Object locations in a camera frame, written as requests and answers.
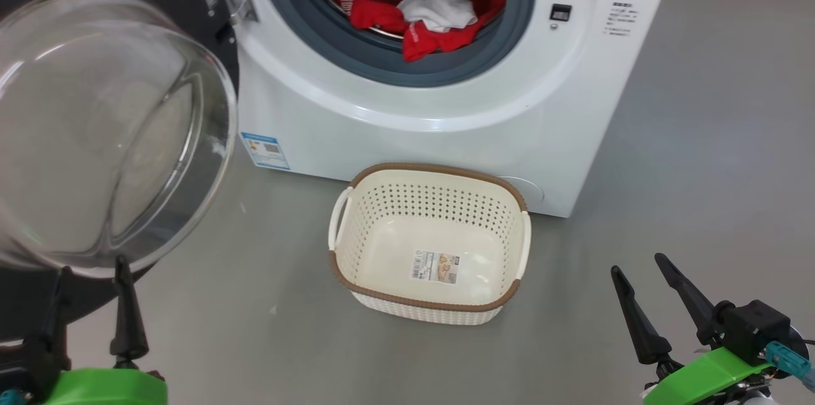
red cloth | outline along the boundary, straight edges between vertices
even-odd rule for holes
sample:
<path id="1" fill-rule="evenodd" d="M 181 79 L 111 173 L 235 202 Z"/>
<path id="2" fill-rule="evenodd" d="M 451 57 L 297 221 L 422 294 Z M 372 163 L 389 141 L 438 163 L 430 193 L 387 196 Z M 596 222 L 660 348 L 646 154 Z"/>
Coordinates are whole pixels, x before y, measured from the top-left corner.
<path id="1" fill-rule="evenodd" d="M 475 39 L 478 30 L 499 11 L 506 0 L 470 0 L 478 21 L 463 29 L 448 32 L 428 31 L 424 22 L 407 23 L 396 5 L 402 0 L 335 0 L 357 29 L 379 27 L 384 31 L 404 34 L 402 56 L 407 62 L 422 59 L 436 50 L 452 52 Z"/>

perforated basket wall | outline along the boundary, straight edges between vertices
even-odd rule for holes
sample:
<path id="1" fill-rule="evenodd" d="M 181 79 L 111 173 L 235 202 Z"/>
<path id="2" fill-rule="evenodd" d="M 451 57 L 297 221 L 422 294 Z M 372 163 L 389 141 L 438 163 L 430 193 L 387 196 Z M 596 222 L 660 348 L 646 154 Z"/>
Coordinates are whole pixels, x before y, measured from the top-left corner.
<path id="1" fill-rule="evenodd" d="M 419 246 L 411 248 L 414 243 Z M 418 284 L 400 266 L 416 248 L 467 253 L 469 243 L 483 249 L 482 262 L 490 258 L 478 275 L 487 284 Z M 512 185 L 419 164 L 384 164 L 361 173 L 337 200 L 329 231 L 332 265 L 357 300 L 436 323 L 474 325 L 497 315 L 520 284 L 529 246 L 529 215 Z"/>

washing machine door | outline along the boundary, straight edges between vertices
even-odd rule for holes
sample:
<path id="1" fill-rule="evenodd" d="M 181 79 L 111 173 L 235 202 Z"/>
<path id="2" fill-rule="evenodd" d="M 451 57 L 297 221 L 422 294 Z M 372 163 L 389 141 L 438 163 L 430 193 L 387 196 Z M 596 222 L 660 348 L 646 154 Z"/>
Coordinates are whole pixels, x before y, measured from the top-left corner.
<path id="1" fill-rule="evenodd" d="M 154 263 L 218 189 L 248 0 L 0 0 L 0 267 Z"/>

laundry basket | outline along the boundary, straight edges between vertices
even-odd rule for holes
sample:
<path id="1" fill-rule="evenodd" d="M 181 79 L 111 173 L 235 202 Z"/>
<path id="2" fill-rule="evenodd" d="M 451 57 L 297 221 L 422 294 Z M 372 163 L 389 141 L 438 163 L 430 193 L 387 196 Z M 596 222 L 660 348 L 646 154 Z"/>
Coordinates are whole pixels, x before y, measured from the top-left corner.
<path id="1" fill-rule="evenodd" d="M 329 225 L 332 268 L 357 300 L 434 323 L 494 318 L 521 283 L 529 246 L 529 213 L 512 185 L 428 164 L 367 168 Z"/>

gray floor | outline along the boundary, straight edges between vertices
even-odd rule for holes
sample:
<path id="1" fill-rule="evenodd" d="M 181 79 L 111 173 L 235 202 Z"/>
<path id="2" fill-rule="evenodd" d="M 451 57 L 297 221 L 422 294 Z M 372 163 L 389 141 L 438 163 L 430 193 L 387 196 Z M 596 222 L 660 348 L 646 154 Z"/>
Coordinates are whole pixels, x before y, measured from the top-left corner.
<path id="1" fill-rule="evenodd" d="M 139 283 L 174 405 L 636 403 L 609 267 L 676 358 L 695 328 L 652 256 L 711 300 L 754 298 L 815 336 L 815 1 L 664 0 L 574 216 L 536 217 L 518 295 L 480 327 L 366 309 L 329 271 L 344 184 L 251 167 Z M 114 308 L 73 324 L 76 367 L 108 366 Z M 794 380 L 777 399 L 811 403 Z"/>

